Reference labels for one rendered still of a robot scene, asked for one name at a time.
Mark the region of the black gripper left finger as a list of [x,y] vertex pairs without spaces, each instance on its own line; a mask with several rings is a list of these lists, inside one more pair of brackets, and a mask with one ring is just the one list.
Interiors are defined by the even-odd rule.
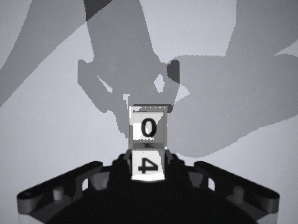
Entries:
[[[132,149],[112,165],[92,161],[20,192],[17,198],[19,224],[45,224],[57,212],[92,192],[132,182]],[[129,165],[123,165],[129,164]],[[88,188],[82,189],[88,178]]]

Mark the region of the white cube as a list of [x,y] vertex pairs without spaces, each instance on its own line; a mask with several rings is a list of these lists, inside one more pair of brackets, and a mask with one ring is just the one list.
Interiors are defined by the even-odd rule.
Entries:
[[153,181],[164,178],[162,143],[134,143],[132,148],[132,179]]
[[164,113],[161,111],[136,111],[133,113],[134,143],[164,142]]

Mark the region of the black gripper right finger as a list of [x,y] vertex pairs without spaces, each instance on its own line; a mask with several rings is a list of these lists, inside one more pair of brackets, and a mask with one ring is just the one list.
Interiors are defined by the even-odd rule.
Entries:
[[[258,224],[277,224],[280,195],[276,191],[210,163],[196,161],[194,166],[187,166],[184,160],[165,149],[164,178],[167,182],[183,183],[220,195],[238,205]],[[214,190],[208,187],[209,178],[215,184]]]

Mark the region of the white rectangular tray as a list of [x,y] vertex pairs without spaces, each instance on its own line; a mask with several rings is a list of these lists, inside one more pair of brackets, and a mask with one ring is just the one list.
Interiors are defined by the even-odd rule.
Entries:
[[167,149],[167,107],[130,107],[130,149],[133,148],[133,113],[136,111],[161,111],[164,113],[164,149]]

